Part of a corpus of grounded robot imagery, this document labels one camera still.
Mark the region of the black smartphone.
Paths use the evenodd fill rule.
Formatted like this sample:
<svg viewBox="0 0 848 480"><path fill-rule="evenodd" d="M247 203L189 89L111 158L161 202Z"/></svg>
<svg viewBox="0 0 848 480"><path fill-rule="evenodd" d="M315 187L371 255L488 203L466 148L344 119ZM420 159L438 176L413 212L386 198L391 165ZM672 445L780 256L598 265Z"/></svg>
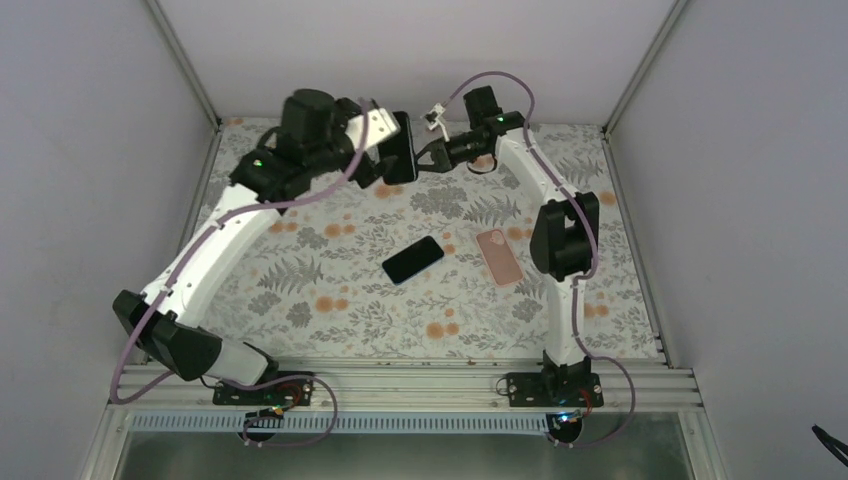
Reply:
<svg viewBox="0 0 848 480"><path fill-rule="evenodd" d="M400 285L437 263L445 256L432 236L425 236L384 260L383 271L394 285Z"/></svg>

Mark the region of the black phone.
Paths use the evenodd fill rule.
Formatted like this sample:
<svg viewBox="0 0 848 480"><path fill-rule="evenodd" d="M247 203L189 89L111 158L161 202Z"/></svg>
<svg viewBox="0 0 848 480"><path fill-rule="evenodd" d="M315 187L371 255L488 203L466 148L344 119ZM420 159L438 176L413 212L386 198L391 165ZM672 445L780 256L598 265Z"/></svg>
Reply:
<svg viewBox="0 0 848 480"><path fill-rule="evenodd" d="M404 185L418 179L409 114L393 111L393 115L400 127L399 132L378 146L380 160L386 167L382 178L390 186Z"/></svg>

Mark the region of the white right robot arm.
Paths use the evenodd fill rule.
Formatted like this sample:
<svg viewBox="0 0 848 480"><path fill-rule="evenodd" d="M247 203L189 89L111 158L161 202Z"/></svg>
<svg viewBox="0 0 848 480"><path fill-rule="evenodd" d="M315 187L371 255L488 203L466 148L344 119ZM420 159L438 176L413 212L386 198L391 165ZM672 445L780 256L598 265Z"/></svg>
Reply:
<svg viewBox="0 0 848 480"><path fill-rule="evenodd" d="M422 171L446 173L462 163L490 155L525 189L538 213L530 256L547 277L550 323L543 350L541 391L555 407L565 407L580 393L579 377L591 361L578 339L583 322L585 283L598 263L599 200L581 193L559 175L529 129L525 116L506 112L491 87L466 93L463 103L469 129L431 141L418 158Z"/></svg>

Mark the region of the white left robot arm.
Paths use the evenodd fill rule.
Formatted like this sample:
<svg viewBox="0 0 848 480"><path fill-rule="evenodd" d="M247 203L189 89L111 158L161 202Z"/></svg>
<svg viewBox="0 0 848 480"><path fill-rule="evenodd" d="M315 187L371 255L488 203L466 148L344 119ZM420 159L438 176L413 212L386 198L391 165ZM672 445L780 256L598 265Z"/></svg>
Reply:
<svg viewBox="0 0 848 480"><path fill-rule="evenodd" d="M113 310L139 348L186 381L237 383L255 405L278 391L271 359L202 323L223 281L246 250L287 210L316 203L354 179L373 183L383 165L368 150L395 137L399 122L374 101L335 99L300 89L284 102L279 125L260 137L229 176L209 218L165 270L139 293L123 290Z"/></svg>

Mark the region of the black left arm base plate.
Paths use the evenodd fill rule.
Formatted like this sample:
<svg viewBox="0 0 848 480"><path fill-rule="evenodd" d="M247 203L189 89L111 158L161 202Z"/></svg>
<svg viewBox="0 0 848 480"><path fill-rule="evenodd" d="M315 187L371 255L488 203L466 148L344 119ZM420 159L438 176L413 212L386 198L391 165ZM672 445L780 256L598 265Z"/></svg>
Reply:
<svg viewBox="0 0 848 480"><path fill-rule="evenodd" d="M282 371L267 379L262 379L260 383L271 383L271 385L249 390L218 382L212 396L212 404L218 406L284 408L310 405L314 390L312 372Z"/></svg>

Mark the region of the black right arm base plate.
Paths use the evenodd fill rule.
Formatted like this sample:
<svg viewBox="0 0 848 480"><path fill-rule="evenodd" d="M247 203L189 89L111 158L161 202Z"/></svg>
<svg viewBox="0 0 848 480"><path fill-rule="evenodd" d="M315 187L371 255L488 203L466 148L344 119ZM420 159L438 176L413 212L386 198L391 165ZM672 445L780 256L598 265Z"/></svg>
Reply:
<svg viewBox="0 0 848 480"><path fill-rule="evenodd" d="M578 373L554 379L542 372L512 372L499 380L496 390L513 408L578 408L605 405L600 378Z"/></svg>

